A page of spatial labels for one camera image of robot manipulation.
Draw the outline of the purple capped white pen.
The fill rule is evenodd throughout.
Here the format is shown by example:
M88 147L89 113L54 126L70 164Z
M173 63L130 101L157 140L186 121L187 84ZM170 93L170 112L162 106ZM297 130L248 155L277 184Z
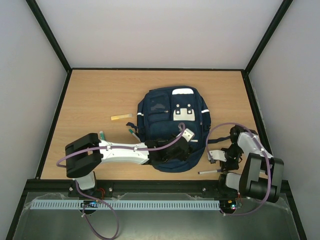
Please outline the purple capped white pen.
M221 169L205 170L205 171L198 171L198 175L213 174L213 173L220 173L220 172L221 172Z

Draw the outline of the navy blue backpack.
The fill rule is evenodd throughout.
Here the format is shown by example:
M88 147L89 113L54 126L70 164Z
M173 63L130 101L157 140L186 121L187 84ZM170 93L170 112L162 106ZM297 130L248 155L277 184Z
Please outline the navy blue backpack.
M215 144L230 139L229 136L208 139L211 115L198 90L191 86L170 86L150 90L137 105L136 124L127 126L135 130L141 142L171 140L179 133L179 123L195 136L188 143L189 155L157 160L152 166L165 173L186 172L200 161L206 144Z

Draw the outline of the green capped white pen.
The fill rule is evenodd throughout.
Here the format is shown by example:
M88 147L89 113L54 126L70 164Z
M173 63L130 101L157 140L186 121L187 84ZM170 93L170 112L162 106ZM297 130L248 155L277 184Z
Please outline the green capped white pen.
M131 134L135 139L137 139L137 141L138 141L139 143L141 142L140 138L134 133L134 131L133 131L132 129L129 129L128 131L130 132L130 134Z

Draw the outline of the green whiteboard marker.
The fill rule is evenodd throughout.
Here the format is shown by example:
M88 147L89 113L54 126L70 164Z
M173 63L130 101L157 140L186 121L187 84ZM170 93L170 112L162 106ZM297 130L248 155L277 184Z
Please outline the green whiteboard marker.
M103 131L100 131L99 135L100 135L100 139L101 140L104 140L104 141L106 140L106 136L105 136L105 133Z

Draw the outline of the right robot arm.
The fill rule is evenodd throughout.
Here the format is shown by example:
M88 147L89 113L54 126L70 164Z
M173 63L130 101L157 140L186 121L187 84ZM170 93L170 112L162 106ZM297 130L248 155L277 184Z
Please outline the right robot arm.
M235 125L230 129L231 145L212 154L220 161L218 191L239 193L260 201L275 203L281 192L284 162L261 144L255 131Z

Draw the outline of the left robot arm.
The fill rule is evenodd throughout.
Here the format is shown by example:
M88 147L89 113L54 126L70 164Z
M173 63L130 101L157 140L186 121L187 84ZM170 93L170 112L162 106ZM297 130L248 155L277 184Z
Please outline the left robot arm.
M96 188L94 169L102 163L137 165L186 161L191 154L189 142L195 134L188 128L170 140L147 140L136 144L113 143L89 133L65 146L66 176L75 179L82 191Z

